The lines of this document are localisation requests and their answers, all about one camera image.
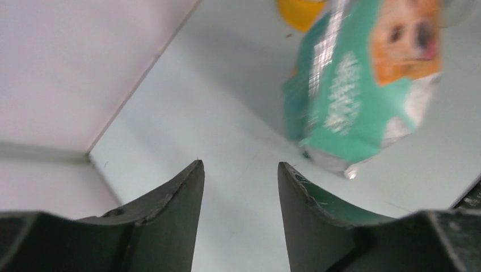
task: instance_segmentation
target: pet treat bag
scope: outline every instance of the pet treat bag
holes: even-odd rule
[[[411,134],[440,81],[440,0],[331,0],[283,85],[288,136],[352,179]]]

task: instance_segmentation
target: dog's nose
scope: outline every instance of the dog's nose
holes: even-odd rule
[[[423,49],[427,48],[432,37],[433,31],[428,22],[421,22],[417,24],[417,43],[419,44],[419,47]]]

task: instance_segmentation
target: yellow object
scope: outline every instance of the yellow object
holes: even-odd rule
[[[277,0],[282,18],[291,27],[302,32],[309,30],[325,4],[326,1]]]

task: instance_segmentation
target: dog's eye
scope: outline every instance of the dog's eye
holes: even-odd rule
[[[398,41],[401,38],[402,34],[403,34],[403,27],[402,26],[395,27],[393,29],[393,32],[391,33],[391,43]]]

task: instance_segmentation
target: dog face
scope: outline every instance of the dog face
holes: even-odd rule
[[[429,2],[436,0],[385,0],[373,38],[394,62],[429,61],[438,51],[437,27]]]

